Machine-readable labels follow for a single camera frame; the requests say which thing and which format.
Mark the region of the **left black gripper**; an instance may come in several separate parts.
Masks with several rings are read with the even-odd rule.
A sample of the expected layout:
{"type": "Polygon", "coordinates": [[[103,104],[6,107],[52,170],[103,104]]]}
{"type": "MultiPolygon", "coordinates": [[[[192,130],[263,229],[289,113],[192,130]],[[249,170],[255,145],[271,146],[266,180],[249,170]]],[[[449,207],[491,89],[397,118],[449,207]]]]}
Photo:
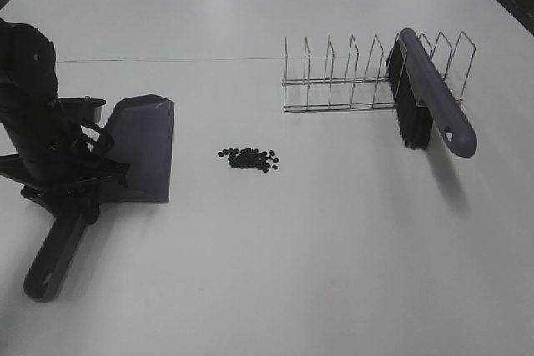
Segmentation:
{"type": "Polygon", "coordinates": [[[24,96],[1,97],[1,124],[16,149],[1,156],[1,175],[45,193],[87,188],[81,213],[86,224],[95,224],[100,184],[126,184],[129,165],[108,157],[115,141],[107,130],[71,118],[59,99],[36,103],[24,96]]]}

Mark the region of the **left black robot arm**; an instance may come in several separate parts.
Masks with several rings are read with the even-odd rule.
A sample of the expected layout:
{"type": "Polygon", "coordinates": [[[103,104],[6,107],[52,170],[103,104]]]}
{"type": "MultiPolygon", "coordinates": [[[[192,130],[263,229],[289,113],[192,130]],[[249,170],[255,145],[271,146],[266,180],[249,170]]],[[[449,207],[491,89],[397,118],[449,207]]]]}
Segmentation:
{"type": "Polygon", "coordinates": [[[52,213],[72,200],[93,224],[103,183],[122,183],[128,165],[108,158],[112,134],[85,114],[104,101],[59,97],[55,64],[38,29],[1,22],[1,124],[16,150],[1,158],[1,174],[52,213]]]}

